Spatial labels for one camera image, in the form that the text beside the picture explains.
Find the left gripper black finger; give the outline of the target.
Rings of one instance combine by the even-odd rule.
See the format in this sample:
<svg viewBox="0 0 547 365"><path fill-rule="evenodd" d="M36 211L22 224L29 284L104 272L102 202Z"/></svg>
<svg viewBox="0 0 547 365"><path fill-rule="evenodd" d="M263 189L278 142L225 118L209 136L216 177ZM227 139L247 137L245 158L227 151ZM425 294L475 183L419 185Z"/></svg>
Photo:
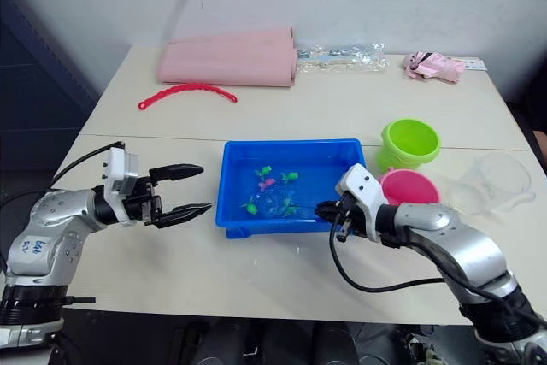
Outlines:
<svg viewBox="0 0 547 365"><path fill-rule="evenodd" d="M204 168L195 164L172 164L159 168L151 168L149 176L151 182L160 182L164 180L182 180L199 175L204 172Z"/></svg>
<svg viewBox="0 0 547 365"><path fill-rule="evenodd" d="M194 203L173 208L167 213L161 212L155 218L157 228L165 228L188 222L211 209L211 203Z"/></svg>

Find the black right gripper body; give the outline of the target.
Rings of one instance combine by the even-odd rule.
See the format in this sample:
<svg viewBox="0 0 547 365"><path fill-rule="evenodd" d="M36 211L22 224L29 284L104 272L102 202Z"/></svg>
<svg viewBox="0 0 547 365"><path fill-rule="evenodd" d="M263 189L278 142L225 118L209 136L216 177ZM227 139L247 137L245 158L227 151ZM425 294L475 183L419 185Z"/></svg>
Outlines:
<svg viewBox="0 0 547 365"><path fill-rule="evenodd" d="M349 233L352 222L352 211L356 207L357 199L349 192L344 192L338 201L338 214L340 219L339 233Z"/></svg>

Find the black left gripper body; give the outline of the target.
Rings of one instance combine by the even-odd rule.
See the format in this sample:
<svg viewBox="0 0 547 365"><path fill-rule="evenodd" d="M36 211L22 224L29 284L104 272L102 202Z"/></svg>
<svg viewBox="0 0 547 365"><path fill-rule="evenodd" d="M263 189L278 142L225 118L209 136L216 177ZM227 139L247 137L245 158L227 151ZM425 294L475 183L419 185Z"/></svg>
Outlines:
<svg viewBox="0 0 547 365"><path fill-rule="evenodd" d="M132 192L124 199L124 209L131 220L145 225L157 225L162 215L162 202L155 194L155 183L151 177L136 180Z"/></svg>

